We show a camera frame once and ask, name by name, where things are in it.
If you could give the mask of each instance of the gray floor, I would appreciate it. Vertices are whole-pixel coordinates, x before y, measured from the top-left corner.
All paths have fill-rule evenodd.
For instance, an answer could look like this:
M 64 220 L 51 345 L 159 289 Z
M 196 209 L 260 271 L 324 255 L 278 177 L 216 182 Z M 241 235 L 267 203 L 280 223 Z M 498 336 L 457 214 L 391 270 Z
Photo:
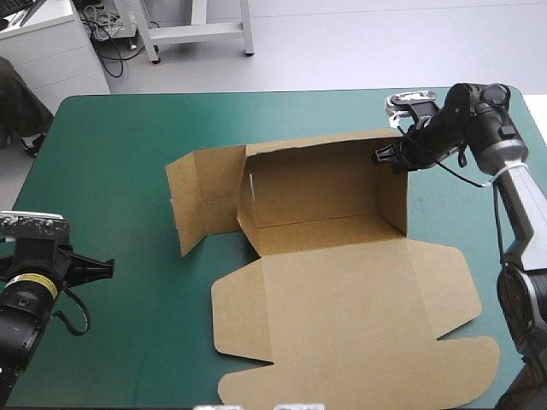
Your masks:
M 210 0 L 209 20 L 238 16 L 238 0 Z M 188 3 L 148 0 L 162 26 Z M 504 82 L 547 94 L 547 0 L 250 0 L 256 55 L 243 42 L 163 46 L 126 63 L 113 93 L 293 91 Z M 113 63 L 111 69 L 118 67 Z M 529 100 L 547 127 L 545 97 Z M 0 208 L 10 209 L 32 161 L 0 150 Z

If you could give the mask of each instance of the unfolded cardboard box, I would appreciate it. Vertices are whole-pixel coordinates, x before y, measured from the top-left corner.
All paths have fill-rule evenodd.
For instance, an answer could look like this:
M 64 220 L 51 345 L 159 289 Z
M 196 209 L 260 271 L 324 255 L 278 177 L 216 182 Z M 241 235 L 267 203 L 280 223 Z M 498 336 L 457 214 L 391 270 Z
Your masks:
M 212 289 L 217 350 L 272 363 L 224 376 L 225 403 L 433 410 L 490 386 L 494 340 L 439 341 L 481 311 L 462 253 L 407 239 L 407 176 L 372 163 L 397 136 L 205 149 L 167 167 L 183 255 L 243 229 L 261 256 Z

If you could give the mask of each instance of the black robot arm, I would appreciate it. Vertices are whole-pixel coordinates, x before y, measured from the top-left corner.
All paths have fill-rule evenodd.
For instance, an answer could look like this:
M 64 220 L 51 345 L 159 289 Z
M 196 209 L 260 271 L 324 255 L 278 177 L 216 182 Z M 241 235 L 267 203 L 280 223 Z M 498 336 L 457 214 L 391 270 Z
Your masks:
M 509 116 L 510 89 L 506 85 L 456 84 L 439 109 L 429 91 L 388 97 L 386 107 L 393 125 L 401 117 L 414 124 L 395 143 L 374 154 L 377 164 L 392 164 L 395 172 L 415 171 L 458 152 L 467 165 L 471 149 L 480 170 L 492 176 L 502 272 L 497 292 L 511 337 L 526 365 L 502 396 L 497 408 L 547 408 L 547 199 L 525 164 L 528 148 Z M 503 249 L 497 195 L 515 234 Z
M 90 319 L 84 303 L 69 288 L 112 278 L 114 261 L 95 261 L 73 252 L 70 225 L 60 215 L 0 213 L 0 236 L 15 241 L 15 252 L 0 258 L 0 408 L 26 370 L 52 316 L 81 336 Z M 63 312 L 51 314 L 64 291 L 85 316 L 85 330 L 76 330 Z

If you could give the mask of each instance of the yellow label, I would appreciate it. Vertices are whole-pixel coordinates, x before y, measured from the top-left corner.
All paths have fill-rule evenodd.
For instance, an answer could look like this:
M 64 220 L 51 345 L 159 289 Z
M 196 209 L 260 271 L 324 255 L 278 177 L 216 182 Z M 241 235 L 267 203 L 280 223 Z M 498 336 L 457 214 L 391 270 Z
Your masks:
M 13 279 L 11 279 L 8 284 L 6 284 L 6 288 L 10 286 L 11 284 L 15 284 L 17 282 L 34 282 L 35 284 L 41 284 L 44 286 L 53 296 L 53 299 L 57 298 L 58 292 L 55 284 L 48 278 L 46 278 L 44 275 L 40 275 L 38 273 L 23 273 L 22 275 L 16 276 Z

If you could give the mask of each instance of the dark pants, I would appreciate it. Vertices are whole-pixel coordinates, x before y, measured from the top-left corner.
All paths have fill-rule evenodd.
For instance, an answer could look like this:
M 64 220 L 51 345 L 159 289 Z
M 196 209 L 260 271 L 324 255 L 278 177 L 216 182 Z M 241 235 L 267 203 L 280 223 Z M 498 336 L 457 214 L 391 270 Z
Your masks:
M 46 133 L 51 112 L 28 89 L 11 63 L 0 57 L 0 123 L 12 136 L 31 137 Z

